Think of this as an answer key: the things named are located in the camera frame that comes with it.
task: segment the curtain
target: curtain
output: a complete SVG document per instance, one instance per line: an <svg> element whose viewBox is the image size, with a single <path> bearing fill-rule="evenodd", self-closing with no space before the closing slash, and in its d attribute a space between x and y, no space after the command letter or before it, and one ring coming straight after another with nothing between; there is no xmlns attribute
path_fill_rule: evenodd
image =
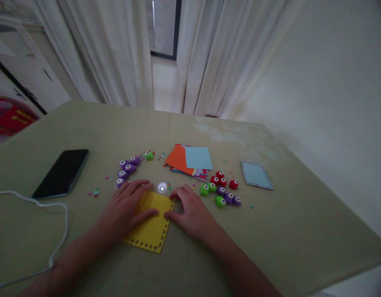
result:
<svg viewBox="0 0 381 297"><path fill-rule="evenodd" d="M35 0L34 9L83 100L154 107L144 1Z"/></svg>
<svg viewBox="0 0 381 297"><path fill-rule="evenodd" d="M288 1L185 1L172 111L231 118Z"/></svg>

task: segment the black phone screen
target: black phone screen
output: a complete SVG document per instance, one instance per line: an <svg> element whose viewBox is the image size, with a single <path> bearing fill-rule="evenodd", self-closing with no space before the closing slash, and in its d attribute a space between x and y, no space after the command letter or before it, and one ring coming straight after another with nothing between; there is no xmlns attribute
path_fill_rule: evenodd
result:
<svg viewBox="0 0 381 297"><path fill-rule="evenodd" d="M86 160L89 150L64 151L51 167L32 198L47 198L67 194Z"/></svg>

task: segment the table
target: table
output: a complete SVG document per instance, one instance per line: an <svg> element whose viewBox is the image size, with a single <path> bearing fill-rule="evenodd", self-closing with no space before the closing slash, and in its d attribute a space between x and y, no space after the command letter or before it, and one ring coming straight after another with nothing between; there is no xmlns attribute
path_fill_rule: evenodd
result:
<svg viewBox="0 0 381 297"><path fill-rule="evenodd" d="M68 205L69 244L111 199L114 181L105 176L115 180L120 160L149 149L167 156L175 143L208 147L214 165L208 177L222 169L240 181L241 207L218 209L211 195L203 201L283 295L306 295L381 264L381 239L261 124L71 101L0 146L0 191L30 196L63 150L89 149L72 192L45 201ZM163 160L143 162L132 179L170 182L173 188L195 184L199 191L202 183L170 172ZM274 190L246 185L240 160L263 165ZM97 187L99 197L90 197ZM0 196L0 282L47 267L63 231L61 208ZM230 290L209 251L171 223L161 254L117 245L90 269L75 295L224 296Z"/></svg>

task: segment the blue paper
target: blue paper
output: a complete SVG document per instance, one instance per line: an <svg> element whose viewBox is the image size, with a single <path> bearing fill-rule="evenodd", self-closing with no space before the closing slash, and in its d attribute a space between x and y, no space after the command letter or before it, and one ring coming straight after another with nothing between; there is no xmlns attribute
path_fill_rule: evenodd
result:
<svg viewBox="0 0 381 297"><path fill-rule="evenodd" d="M212 169L212 162L208 148L197 146L185 147L186 166L194 169Z"/></svg>
<svg viewBox="0 0 381 297"><path fill-rule="evenodd" d="M269 190L273 189L272 183L263 166L241 161L241 168L247 184Z"/></svg>

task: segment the white cable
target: white cable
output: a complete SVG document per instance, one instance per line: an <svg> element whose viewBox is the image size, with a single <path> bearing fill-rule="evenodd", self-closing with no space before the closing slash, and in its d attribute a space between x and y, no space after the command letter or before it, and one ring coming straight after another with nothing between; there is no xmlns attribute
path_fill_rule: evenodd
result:
<svg viewBox="0 0 381 297"><path fill-rule="evenodd" d="M59 243L59 245L57 246L55 251L50 256L49 267L48 268L46 268L44 270L41 270L39 272L36 272L34 274L31 274L29 276L24 276L24 277L16 279L16 280L12 280L12 281L9 281L9 282L6 282L6 283L2 283L2 284L0 284L0 289L6 287L8 285L12 285L14 283L19 283L21 281L25 281L27 279L33 278L33 277L38 276L38 275L40 275L42 273L45 273L46 271L49 271L51 268L53 268L53 266L54 266L54 256L55 256L56 252L59 250L59 248L61 247L61 245L64 243L64 241L66 239L66 236L68 235L68 207L66 206L66 204L64 204L64 203L41 204L36 199L22 196L21 194L18 194L15 191L1 191L0 195L2 195L2 194L13 194L13 195L17 196L18 198L20 198L22 200L25 200L25 201L28 201L28 202L33 202L37 206L40 206L40 207L49 207L49 206L58 206L58 205L62 206L65 209L65 232L64 232L64 236L62 236L61 242Z"/></svg>

